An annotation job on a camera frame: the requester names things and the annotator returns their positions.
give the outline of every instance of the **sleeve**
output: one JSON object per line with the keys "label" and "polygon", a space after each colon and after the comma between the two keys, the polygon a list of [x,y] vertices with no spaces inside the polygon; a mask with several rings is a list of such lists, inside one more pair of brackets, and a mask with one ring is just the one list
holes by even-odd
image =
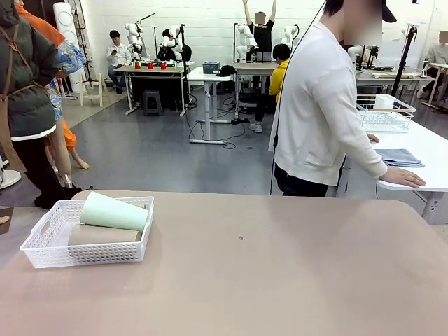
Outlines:
{"label": "sleeve", "polygon": [[36,82],[45,86],[56,76],[60,63],[57,49],[44,35],[31,27],[33,60],[39,68]]}
{"label": "sleeve", "polygon": [[77,72],[87,62],[81,51],[67,40],[61,43],[57,51],[62,70],[66,74]]}
{"label": "sleeve", "polygon": [[281,75],[281,72],[278,69],[275,69],[274,73],[272,74],[271,86],[269,87],[270,96],[278,95],[278,93],[280,92],[282,82],[283,82],[283,76]]}
{"label": "sleeve", "polygon": [[130,65],[132,63],[131,52],[126,48],[126,63],[123,65]]}
{"label": "sleeve", "polygon": [[112,61],[113,56],[112,56],[112,48],[111,47],[107,47],[107,52],[106,52],[106,59],[108,61]]}
{"label": "sleeve", "polygon": [[387,166],[373,149],[356,115],[355,85],[353,74],[342,67],[320,77],[311,94],[345,153],[378,179],[385,175]]}
{"label": "sleeve", "polygon": [[428,56],[426,56],[426,61],[435,62],[435,50],[434,47],[429,48]]}
{"label": "sleeve", "polygon": [[272,30],[272,28],[274,27],[274,21],[269,19],[269,21],[267,21],[266,27]]}

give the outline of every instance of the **white plastic basket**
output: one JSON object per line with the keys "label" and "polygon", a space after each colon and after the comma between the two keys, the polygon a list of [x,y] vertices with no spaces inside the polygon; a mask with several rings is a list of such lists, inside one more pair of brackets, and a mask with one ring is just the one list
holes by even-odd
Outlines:
{"label": "white plastic basket", "polygon": [[71,231],[80,223],[85,203],[85,199],[80,199],[58,201],[33,227],[20,250],[25,252],[35,268],[142,261],[153,221],[154,197],[128,197],[117,200],[149,210],[140,241],[67,246]]}
{"label": "white plastic basket", "polygon": [[392,108],[376,108],[376,94],[358,94],[358,118],[366,132],[407,132],[416,109],[393,99]]}

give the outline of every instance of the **blue cloth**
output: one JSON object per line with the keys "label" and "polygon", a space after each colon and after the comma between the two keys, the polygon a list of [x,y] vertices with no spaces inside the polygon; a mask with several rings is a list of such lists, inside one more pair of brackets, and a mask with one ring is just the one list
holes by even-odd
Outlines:
{"label": "blue cloth", "polygon": [[383,161],[388,166],[404,168],[420,168],[425,165],[407,149],[377,149],[377,153],[383,157]]}
{"label": "blue cloth", "polygon": [[[81,69],[87,62],[84,55],[73,44],[64,40],[57,49],[59,55],[59,65],[61,70],[66,74],[73,74]],[[62,97],[59,91],[57,79],[54,78],[47,86],[45,91],[51,100],[53,110],[55,111],[55,119],[62,117]]]}

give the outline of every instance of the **puffer jacket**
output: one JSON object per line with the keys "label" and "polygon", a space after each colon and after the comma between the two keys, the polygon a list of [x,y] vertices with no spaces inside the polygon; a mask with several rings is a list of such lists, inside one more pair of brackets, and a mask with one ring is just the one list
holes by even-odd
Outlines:
{"label": "puffer jacket", "polygon": [[[56,47],[28,21],[19,18],[14,0],[0,0],[0,25],[12,39],[14,26],[19,24],[17,48],[33,71],[30,73],[20,56],[13,53],[13,74],[8,90],[8,122],[11,139],[14,141],[36,139],[52,132],[55,114],[51,102],[42,87],[32,87],[17,94],[12,92],[32,85],[47,85],[59,69]],[[0,34],[0,93],[6,86],[9,65],[9,42]]]}

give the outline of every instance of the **black cap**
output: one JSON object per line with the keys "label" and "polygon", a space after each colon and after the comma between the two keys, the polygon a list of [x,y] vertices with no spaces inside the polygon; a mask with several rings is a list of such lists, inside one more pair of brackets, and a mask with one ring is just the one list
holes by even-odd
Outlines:
{"label": "black cap", "polygon": [[383,0],[383,21],[387,23],[397,22],[395,16],[393,16],[391,10],[386,6],[386,0]]}

